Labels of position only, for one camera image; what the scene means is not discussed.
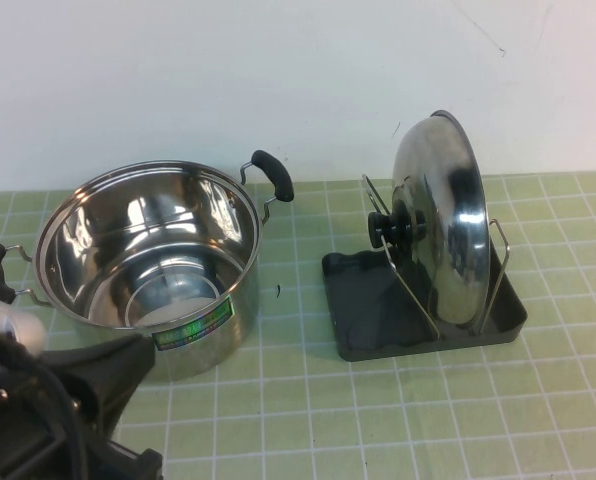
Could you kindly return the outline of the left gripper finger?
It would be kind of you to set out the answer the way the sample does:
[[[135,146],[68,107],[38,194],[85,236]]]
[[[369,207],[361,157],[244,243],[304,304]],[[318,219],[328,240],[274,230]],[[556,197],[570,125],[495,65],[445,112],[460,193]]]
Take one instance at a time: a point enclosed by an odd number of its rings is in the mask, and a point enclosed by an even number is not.
[[[155,365],[151,338],[132,334],[89,347],[47,351],[41,362],[79,402],[84,422],[111,437],[139,384]]]
[[[162,455],[147,448],[142,453],[136,453],[127,447],[110,441],[112,461],[110,479],[125,480],[163,480]]]

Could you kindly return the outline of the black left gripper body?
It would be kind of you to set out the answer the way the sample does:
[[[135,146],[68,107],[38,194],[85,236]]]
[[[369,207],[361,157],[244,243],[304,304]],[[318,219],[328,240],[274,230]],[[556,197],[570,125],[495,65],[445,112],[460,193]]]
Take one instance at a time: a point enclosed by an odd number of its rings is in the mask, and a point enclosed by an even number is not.
[[[112,436],[84,422],[41,354],[0,333],[0,479],[110,479]]]

